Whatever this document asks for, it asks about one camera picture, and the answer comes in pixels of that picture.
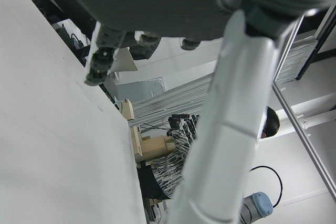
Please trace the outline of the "left white dexterous robot hand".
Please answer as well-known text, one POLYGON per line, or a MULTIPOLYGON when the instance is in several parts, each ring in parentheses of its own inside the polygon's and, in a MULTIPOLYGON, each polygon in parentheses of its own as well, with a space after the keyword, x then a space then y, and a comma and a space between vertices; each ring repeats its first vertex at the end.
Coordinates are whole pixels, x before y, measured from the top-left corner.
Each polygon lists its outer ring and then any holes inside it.
POLYGON ((302 15, 335 0, 78 0, 113 52, 124 33, 193 41, 223 38, 198 139, 173 196, 168 223, 238 223, 243 190, 287 34, 302 15))

